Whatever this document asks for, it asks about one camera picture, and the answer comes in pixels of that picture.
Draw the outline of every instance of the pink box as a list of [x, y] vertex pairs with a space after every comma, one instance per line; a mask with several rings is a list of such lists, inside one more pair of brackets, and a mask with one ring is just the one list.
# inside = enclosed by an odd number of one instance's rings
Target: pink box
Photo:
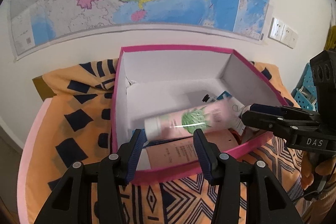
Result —
[[[111, 152], [128, 142], [144, 119], [204, 104], [206, 94], [229, 91], [244, 105], [287, 105], [280, 93], [233, 49], [194, 45], [122, 47], [112, 99]], [[273, 134], [226, 151], [239, 158], [264, 145]], [[141, 169], [133, 184], [150, 184], [201, 173], [198, 162], [164, 169]]]

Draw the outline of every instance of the tube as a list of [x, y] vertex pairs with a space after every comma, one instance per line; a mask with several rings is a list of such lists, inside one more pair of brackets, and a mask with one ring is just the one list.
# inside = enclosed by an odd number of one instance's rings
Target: tube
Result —
[[232, 111], [226, 99], [145, 120], [148, 141], [187, 138], [198, 128], [204, 133], [232, 127]]

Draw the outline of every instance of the wall socket panel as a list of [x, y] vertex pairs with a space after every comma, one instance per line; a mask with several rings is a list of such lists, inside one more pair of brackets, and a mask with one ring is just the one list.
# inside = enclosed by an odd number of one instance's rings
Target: wall socket panel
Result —
[[268, 37], [280, 42], [284, 27], [285, 24], [281, 20], [273, 18]]
[[291, 41], [292, 34], [293, 30], [288, 25], [285, 25], [280, 42], [288, 46]]
[[288, 25], [277, 18], [273, 18], [272, 20], [268, 37], [281, 42], [290, 48], [295, 48], [299, 38], [295, 31], [293, 31]]

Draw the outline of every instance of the open box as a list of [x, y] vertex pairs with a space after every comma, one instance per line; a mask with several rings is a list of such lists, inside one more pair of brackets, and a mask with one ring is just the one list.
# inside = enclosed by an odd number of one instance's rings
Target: open box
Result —
[[[287, 105], [280, 93], [233, 49], [193, 45], [121, 48], [112, 100], [111, 152], [144, 128], [149, 117], [204, 105], [206, 94], [230, 92], [244, 105]], [[239, 158], [265, 144], [266, 132], [229, 151]], [[165, 182], [201, 172], [198, 162], [164, 169], [138, 170], [134, 184]]]

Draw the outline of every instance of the blanket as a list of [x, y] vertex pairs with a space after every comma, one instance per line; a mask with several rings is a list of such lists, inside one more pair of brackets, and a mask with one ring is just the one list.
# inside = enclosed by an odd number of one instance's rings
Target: blanket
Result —
[[[59, 179], [74, 161], [94, 163], [109, 155], [110, 106], [117, 59], [79, 64], [43, 75], [56, 94], [38, 129], [25, 182], [27, 219], [33, 224], [37, 214]], [[288, 103], [297, 106], [281, 82], [274, 65], [254, 63]], [[263, 160], [276, 175], [291, 199], [302, 195], [301, 151], [287, 149], [285, 141], [273, 137], [268, 143], [240, 158], [253, 164]], [[92, 188], [93, 223], [96, 217], [97, 186]], [[218, 187], [203, 174], [179, 180], [120, 187], [127, 223], [210, 223]], [[307, 207], [297, 204], [302, 213]], [[240, 223], [246, 219], [246, 186], [241, 184]]]

